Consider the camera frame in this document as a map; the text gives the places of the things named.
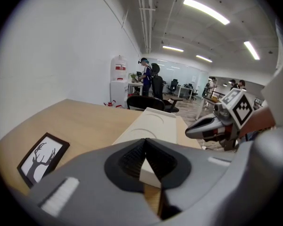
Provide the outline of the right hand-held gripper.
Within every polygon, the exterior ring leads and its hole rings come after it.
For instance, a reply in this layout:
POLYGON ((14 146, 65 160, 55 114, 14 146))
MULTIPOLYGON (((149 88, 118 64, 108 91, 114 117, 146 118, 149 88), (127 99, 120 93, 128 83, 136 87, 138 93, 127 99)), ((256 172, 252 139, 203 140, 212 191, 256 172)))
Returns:
POLYGON ((253 112, 245 92, 232 89, 214 105, 213 113, 198 118, 185 135, 191 139, 216 139, 225 151, 231 151, 237 147, 239 133, 253 112))

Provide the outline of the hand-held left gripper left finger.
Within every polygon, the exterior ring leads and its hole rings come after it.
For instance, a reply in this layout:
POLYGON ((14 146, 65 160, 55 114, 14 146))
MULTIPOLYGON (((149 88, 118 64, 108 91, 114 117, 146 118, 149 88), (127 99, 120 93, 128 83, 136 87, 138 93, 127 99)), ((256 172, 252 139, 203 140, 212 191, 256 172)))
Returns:
POLYGON ((39 226, 152 226, 159 223, 139 180, 145 139, 83 153, 11 193, 39 226))

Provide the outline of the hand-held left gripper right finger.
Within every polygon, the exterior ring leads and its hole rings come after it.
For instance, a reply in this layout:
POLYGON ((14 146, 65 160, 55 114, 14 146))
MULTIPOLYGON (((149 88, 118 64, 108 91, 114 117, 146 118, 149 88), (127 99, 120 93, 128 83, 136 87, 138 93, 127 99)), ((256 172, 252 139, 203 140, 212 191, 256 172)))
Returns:
POLYGON ((236 153, 188 148, 147 139, 161 179, 160 226, 268 225, 283 191, 283 127, 243 143, 236 153))

